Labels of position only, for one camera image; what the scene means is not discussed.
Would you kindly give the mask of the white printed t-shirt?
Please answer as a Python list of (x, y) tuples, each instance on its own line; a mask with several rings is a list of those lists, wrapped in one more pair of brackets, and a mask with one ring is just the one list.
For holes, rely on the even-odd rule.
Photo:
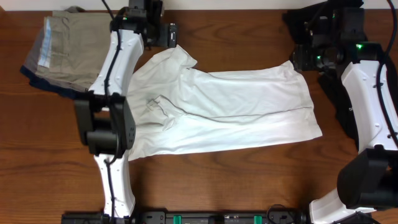
[(130, 81), (136, 122), (129, 159), (263, 147), (318, 138), (304, 77), (290, 62), (206, 73), (177, 47), (154, 55)]

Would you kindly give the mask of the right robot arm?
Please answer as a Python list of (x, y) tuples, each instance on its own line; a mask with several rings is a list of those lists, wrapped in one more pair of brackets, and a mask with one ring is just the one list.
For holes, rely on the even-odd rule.
[(371, 213), (397, 208), (397, 110), (390, 88), (394, 69), (372, 42), (297, 45), (299, 71), (331, 78), (348, 100), (358, 136), (358, 155), (338, 174), (336, 189), (309, 205), (311, 223), (374, 223)]

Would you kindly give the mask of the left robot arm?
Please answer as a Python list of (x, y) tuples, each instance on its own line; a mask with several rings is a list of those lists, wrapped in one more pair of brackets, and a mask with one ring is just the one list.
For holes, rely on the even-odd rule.
[(129, 175), (128, 152), (136, 137), (136, 124), (127, 102), (133, 71), (146, 47), (172, 48), (178, 26), (159, 18), (119, 14), (110, 23), (109, 50), (88, 93), (74, 101), (83, 145), (100, 171), (102, 212), (64, 213), (62, 223), (132, 223), (136, 199)]

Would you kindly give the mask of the black t-shirt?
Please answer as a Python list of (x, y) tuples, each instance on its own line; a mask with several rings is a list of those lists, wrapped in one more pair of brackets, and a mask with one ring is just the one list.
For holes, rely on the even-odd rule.
[(298, 72), (317, 71), (319, 83), (336, 108), (336, 118), (360, 152), (397, 150), (397, 68), (386, 49), (364, 31), (363, 1), (325, 1), (282, 15), (295, 48)]

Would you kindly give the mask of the folded khaki trousers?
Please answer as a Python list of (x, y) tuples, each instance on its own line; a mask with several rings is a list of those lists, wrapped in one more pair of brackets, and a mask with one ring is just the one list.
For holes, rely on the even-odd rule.
[(50, 84), (88, 91), (104, 64), (111, 42), (111, 17), (79, 7), (53, 11), (23, 66)]

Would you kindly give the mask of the folded navy garment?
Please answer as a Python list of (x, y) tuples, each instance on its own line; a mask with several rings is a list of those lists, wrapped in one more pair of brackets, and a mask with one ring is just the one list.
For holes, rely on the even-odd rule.
[(63, 88), (57, 85), (50, 84), (44, 78), (39, 78), (35, 73), (30, 71), (27, 67), (22, 66), (20, 72), (29, 79), (29, 85), (39, 90), (56, 93), (59, 96), (69, 98), (72, 100), (79, 99), (86, 95), (86, 92), (72, 90), (71, 88)]

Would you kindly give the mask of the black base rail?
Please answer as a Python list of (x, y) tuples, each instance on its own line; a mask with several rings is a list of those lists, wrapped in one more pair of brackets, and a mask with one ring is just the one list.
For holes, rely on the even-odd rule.
[(62, 215), (61, 224), (308, 224), (307, 213), (276, 204), (267, 210), (218, 211), (218, 212), (170, 212), (148, 210), (134, 212), (130, 217), (116, 218), (102, 213), (72, 213)]

